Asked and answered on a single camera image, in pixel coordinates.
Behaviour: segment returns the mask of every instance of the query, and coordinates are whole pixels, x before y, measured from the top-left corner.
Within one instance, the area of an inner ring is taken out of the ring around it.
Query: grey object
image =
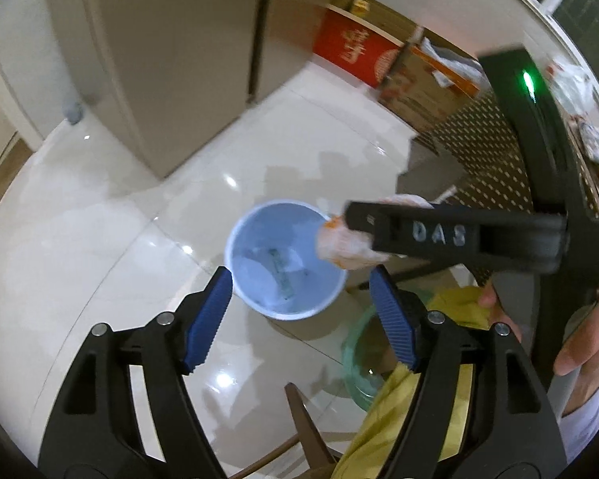
[[[495,324],[495,332],[497,335],[508,336],[510,335],[510,326],[504,323]]]
[[[82,105],[80,103],[70,103],[64,106],[64,117],[69,124],[75,126],[78,124],[84,117],[84,110],[82,109]]]
[[[175,315],[171,312],[162,312],[156,319],[160,326],[168,326],[175,319]]]
[[[577,378],[579,378],[580,371],[581,367],[577,367],[567,375],[555,375],[553,381],[550,382],[548,401],[557,419],[563,416],[563,411],[566,408],[568,400],[575,390],[575,384],[577,383]]]
[[[107,329],[109,329],[109,326],[105,323],[99,323],[91,328],[91,334],[93,336],[102,336],[107,332]]]
[[[443,313],[438,312],[437,310],[428,312],[427,318],[428,321],[434,325],[442,325],[446,320],[446,316]]]
[[[496,272],[492,285],[506,314],[521,330],[521,345],[530,354],[539,309],[539,279],[521,272]]]
[[[464,167],[446,150],[440,149],[439,156],[417,164],[397,177],[397,194],[418,195],[435,201],[466,177]]]

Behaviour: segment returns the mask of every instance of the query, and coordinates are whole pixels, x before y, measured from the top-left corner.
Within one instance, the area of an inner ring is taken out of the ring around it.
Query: red box
[[[339,9],[326,11],[313,52],[375,88],[394,63],[402,43],[387,39],[370,23],[365,27],[346,14]]]

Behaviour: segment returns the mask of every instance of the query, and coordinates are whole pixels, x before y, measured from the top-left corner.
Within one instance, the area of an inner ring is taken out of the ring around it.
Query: white tile floor
[[[0,204],[5,429],[37,461],[56,393],[93,324],[131,328],[174,310],[204,287],[230,229],[260,202],[295,198],[340,212],[348,199],[390,195],[412,136],[366,86],[320,63],[163,182],[92,115],[59,126]],[[186,380],[229,474],[293,434],[290,380],[326,439],[345,448],[363,412],[343,387],[340,344],[362,310],[344,293],[317,318],[272,323],[233,298],[207,363]],[[142,384],[141,370],[133,381]],[[160,456],[145,394],[135,393],[145,445]],[[292,477],[300,457],[288,453],[261,475]]]

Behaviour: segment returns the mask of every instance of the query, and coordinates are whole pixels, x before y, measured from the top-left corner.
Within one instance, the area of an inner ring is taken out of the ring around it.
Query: refrigerator door
[[[90,55],[90,68],[77,66],[84,58],[75,54],[85,42],[78,46],[71,39],[80,27],[62,16],[66,0],[50,5],[78,90],[94,101],[87,103],[96,113],[103,110],[111,131],[164,177],[246,107],[258,2],[82,0],[85,12],[73,17],[88,21],[101,64],[96,67]],[[95,92],[89,72],[106,74]],[[94,96],[98,92],[107,95]]]
[[[310,59],[330,0],[262,0],[251,93],[259,102]]]

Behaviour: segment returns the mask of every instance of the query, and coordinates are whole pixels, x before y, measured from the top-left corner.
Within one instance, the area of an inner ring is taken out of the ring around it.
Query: finger
[[[559,376],[586,363],[599,351],[599,304],[582,325],[566,341],[554,361],[554,372]]]
[[[477,304],[479,304],[483,308],[492,308],[499,302],[499,297],[497,297],[497,292],[495,291],[495,287],[492,285],[492,281],[488,281],[486,286],[484,286],[484,290],[480,295],[479,299],[477,299]]]

